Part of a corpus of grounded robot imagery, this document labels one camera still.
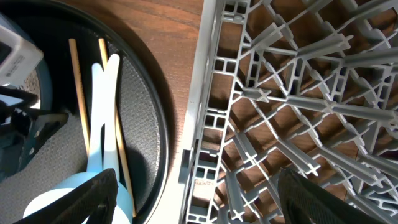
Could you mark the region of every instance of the black tray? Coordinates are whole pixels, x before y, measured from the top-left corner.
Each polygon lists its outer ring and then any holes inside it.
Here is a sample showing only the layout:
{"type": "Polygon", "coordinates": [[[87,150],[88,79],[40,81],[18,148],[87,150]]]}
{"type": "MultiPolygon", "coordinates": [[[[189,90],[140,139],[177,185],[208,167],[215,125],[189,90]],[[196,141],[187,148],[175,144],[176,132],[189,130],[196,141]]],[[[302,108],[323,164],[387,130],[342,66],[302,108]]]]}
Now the black tray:
{"type": "Polygon", "coordinates": [[[48,0],[2,0],[0,12],[18,24],[43,51],[53,84],[53,110],[72,113],[68,123],[46,142],[25,170],[0,184],[0,223],[21,219],[33,198],[85,170],[85,145],[68,39],[75,38],[78,44],[90,114],[91,66],[101,62],[100,37],[106,39],[109,55],[122,56],[117,96],[138,211],[134,223],[147,222],[164,189],[169,137],[159,96],[137,55],[109,27],[66,4],[48,0]]]}

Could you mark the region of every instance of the dish rack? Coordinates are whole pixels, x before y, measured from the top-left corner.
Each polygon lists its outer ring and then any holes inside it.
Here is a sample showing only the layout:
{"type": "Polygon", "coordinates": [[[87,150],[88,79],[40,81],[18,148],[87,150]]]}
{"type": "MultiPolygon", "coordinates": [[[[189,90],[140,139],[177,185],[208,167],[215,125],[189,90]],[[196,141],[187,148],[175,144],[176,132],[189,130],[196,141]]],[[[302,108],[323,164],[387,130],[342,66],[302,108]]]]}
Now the dish rack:
{"type": "Polygon", "coordinates": [[[283,222],[277,180],[289,166],[396,223],[397,10],[393,0],[205,0],[180,222],[283,222]]]}

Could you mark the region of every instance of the wooden surface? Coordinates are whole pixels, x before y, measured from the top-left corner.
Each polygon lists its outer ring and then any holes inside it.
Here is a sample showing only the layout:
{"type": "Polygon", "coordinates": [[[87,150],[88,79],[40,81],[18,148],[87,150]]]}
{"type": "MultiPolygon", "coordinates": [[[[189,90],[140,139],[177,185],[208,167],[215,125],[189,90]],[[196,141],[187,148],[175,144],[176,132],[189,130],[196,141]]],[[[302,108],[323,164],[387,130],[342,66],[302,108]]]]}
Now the wooden surface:
{"type": "Polygon", "coordinates": [[[171,133],[170,171],[149,223],[177,223],[180,140],[203,0],[61,0],[110,26],[136,51],[159,92],[171,133]]]}

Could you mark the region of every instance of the light blue plastic utensil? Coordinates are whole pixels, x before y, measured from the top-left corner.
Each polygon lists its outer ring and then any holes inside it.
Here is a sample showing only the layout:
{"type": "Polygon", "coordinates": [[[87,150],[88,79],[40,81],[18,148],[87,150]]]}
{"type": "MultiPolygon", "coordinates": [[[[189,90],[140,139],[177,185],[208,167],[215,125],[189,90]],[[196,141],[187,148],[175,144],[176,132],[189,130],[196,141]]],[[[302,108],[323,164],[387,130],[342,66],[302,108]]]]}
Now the light blue plastic utensil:
{"type": "MultiPolygon", "coordinates": [[[[114,104],[119,63],[119,56],[113,54],[109,58],[105,71],[98,63],[92,66],[93,101],[91,107],[90,153],[87,162],[87,172],[75,174],[59,183],[52,190],[33,199],[27,206],[24,217],[58,200],[104,169],[113,168],[116,178],[119,181],[120,173],[114,123],[114,104]],[[102,160],[101,128],[104,124],[104,159],[102,160]]],[[[132,202],[129,192],[120,183],[118,185],[117,206],[114,211],[112,223],[132,224],[132,202]]]]}

